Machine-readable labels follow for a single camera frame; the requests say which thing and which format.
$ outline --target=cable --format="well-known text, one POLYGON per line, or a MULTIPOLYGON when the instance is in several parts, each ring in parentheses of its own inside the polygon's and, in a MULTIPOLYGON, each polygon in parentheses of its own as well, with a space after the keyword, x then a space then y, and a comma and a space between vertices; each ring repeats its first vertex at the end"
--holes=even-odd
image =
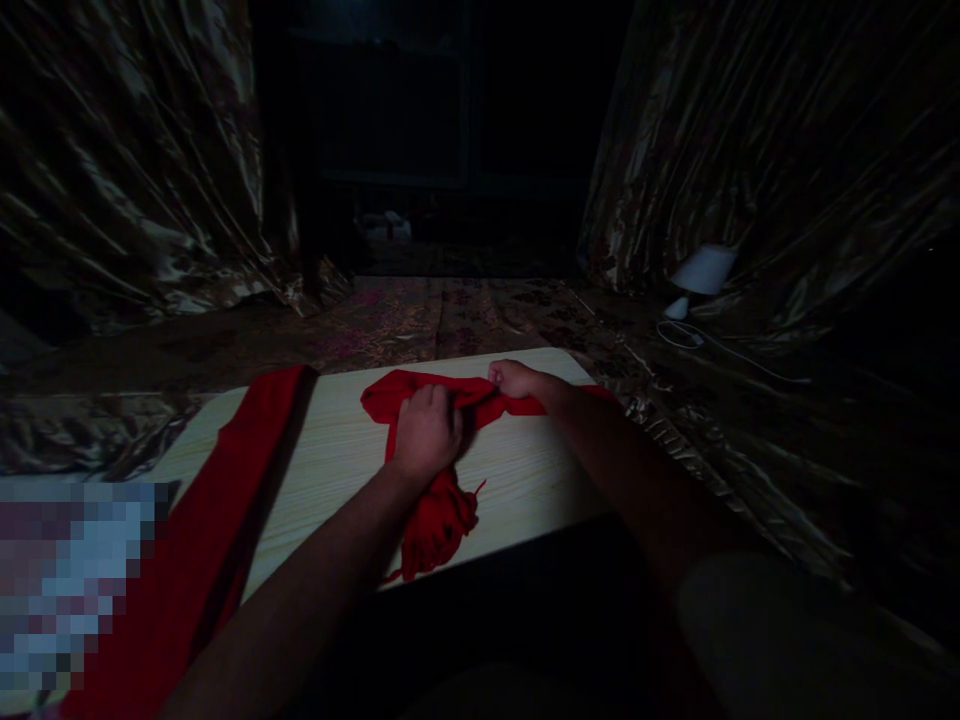
POLYGON ((666 342, 670 343, 671 345, 674 345, 675 347, 678 347, 678 348, 683 348, 684 350, 696 350, 697 348, 703 345, 703 339, 706 338, 707 340, 712 342, 714 345, 719 347, 721 350, 726 350, 731 355, 735 355, 741 360, 746 360, 748 363, 750 363, 754 367, 758 367, 761 370, 763 370, 765 373, 767 373, 767 375, 771 375, 772 377, 777 378, 777 380, 783 380, 784 382, 797 383, 798 385, 809 385, 813 382, 813 380, 810 378, 785 378, 783 377, 783 375, 777 375, 777 373, 773 372, 773 370, 768 370, 760 363, 754 360, 751 360, 745 355, 741 355, 736 350, 731 350, 716 338, 710 337, 705 332, 698 330, 696 327, 694 327, 693 325, 690 325, 689 323, 682 323, 682 322, 679 322, 678 320, 661 320, 660 322, 657 323, 657 334, 660 335, 661 338, 663 338, 666 342), (690 338, 690 340, 693 342, 693 345, 683 345, 682 343, 678 343, 674 340, 671 340, 670 338, 668 338, 666 335, 663 334, 663 330, 660 329, 661 325, 670 325, 676 328, 677 330, 682 332, 684 335, 686 335, 688 338, 690 338))

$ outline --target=fist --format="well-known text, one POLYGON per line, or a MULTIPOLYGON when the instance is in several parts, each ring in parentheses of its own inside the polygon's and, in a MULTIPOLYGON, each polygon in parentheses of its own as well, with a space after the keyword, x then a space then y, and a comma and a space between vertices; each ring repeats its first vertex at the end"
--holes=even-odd
POLYGON ((463 416, 443 385, 425 385, 400 405, 393 462, 423 487, 450 465, 463 440, 463 416))
POLYGON ((487 380, 492 382, 507 397, 514 400, 536 395, 543 384, 544 374, 528 368, 516 360, 497 360, 490 363, 487 380))

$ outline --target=satin curtain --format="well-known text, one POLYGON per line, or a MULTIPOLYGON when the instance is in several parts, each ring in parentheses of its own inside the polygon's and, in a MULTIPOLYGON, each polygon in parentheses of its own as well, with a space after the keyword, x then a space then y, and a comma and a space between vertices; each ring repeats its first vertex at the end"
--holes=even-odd
POLYGON ((953 4, 639 0, 578 248, 597 284, 671 298, 738 247, 692 315, 779 354, 956 222, 953 4))
POLYGON ((95 333, 264 291, 301 315, 343 296, 325 257, 301 267, 245 2, 17 0, 0 53, 3 254, 95 333))

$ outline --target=red fabric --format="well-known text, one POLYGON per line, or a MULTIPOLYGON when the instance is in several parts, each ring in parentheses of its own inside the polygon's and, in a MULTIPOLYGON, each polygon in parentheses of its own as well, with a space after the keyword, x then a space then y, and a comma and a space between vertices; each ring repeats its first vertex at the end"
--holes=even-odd
POLYGON ((83 688, 64 718, 152 718, 187 667, 240 604, 276 457, 306 366, 262 375, 223 426, 217 444, 154 543, 139 578, 127 581, 125 612, 85 658, 83 688))
MULTIPOLYGON (((387 435, 386 460, 397 446, 397 416, 400 404, 424 385, 444 385, 451 391, 454 407, 473 415, 465 426, 474 431, 503 415, 543 415, 538 400, 514 400, 502 395, 496 386, 483 378, 448 378, 427 373, 394 370, 363 391, 360 402, 374 422, 390 425, 387 435)), ((593 395, 617 402, 607 390, 596 385, 581 388, 593 395)), ((477 488, 483 487, 486 480, 477 488)), ((457 485, 453 468, 443 470, 420 496, 407 521, 401 545, 400 568, 386 582, 401 575, 410 582, 418 573, 427 573, 445 565, 457 552, 460 541, 477 525, 477 493, 465 492, 457 485)))

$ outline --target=wooden table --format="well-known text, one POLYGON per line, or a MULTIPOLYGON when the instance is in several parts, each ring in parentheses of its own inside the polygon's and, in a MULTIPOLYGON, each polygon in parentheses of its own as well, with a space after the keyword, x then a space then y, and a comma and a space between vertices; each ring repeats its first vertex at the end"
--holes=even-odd
MULTIPOLYGON (((486 377, 490 361, 502 357, 480 355, 399 367, 449 377, 486 377)), ((573 358, 556 348, 525 350, 509 357, 575 385, 593 383, 573 358)), ((360 395, 394 369, 318 379, 257 546, 244 600, 383 464, 387 426, 370 419, 360 405, 360 395)), ((208 403, 161 459, 150 480, 184 481, 182 497, 245 392, 246 388, 231 390, 208 403)), ((504 415, 488 425, 457 464, 457 474, 465 490, 475 490, 484 479, 487 484, 478 498, 479 523, 446 567, 559 530, 606 509, 546 417, 504 415)), ((399 566, 398 547, 390 568, 399 566)))

